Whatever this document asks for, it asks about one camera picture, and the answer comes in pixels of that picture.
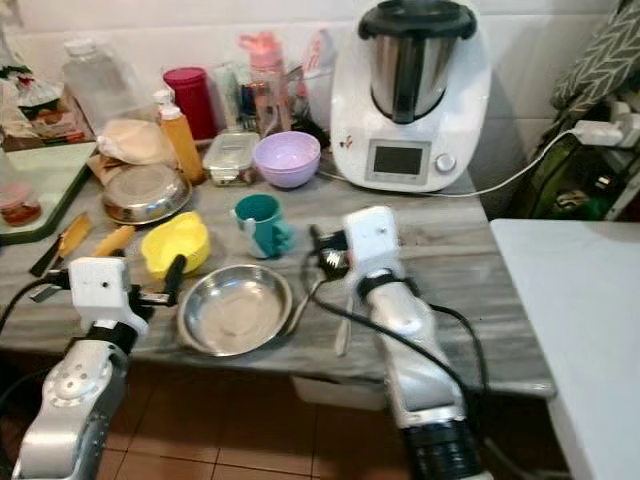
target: white tile wall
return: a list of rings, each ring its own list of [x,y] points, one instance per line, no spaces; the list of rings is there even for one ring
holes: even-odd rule
[[[271,29],[298,62],[311,35],[327,28],[339,45],[370,0],[17,0],[9,40],[42,76],[60,78],[62,42],[81,34],[108,40],[151,90],[163,68],[245,61],[242,33]],[[522,165],[549,125],[559,72],[584,48],[617,0],[476,0],[494,66],[492,96],[471,171],[490,186]],[[499,214],[508,191],[488,198]]]

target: green cup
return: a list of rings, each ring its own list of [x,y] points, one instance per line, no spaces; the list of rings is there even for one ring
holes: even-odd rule
[[[249,253],[254,257],[279,257],[293,246],[293,230],[284,222],[275,197],[250,195],[236,204],[232,214],[247,236]]]

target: display screen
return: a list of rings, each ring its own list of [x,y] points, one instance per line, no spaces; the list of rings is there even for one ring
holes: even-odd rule
[[[418,175],[421,159],[421,148],[376,147],[373,171]]]

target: stainless steel jar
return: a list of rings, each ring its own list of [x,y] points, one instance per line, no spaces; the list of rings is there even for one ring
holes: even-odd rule
[[[389,0],[367,12],[359,34],[371,44],[371,92],[378,109],[400,124],[429,113],[447,87],[458,39],[475,30],[471,10],[447,0]]]

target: tiled floor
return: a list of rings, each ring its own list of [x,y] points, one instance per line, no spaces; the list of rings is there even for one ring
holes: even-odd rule
[[[128,378],[99,480],[409,478],[386,414],[303,403],[288,378],[146,365]]]

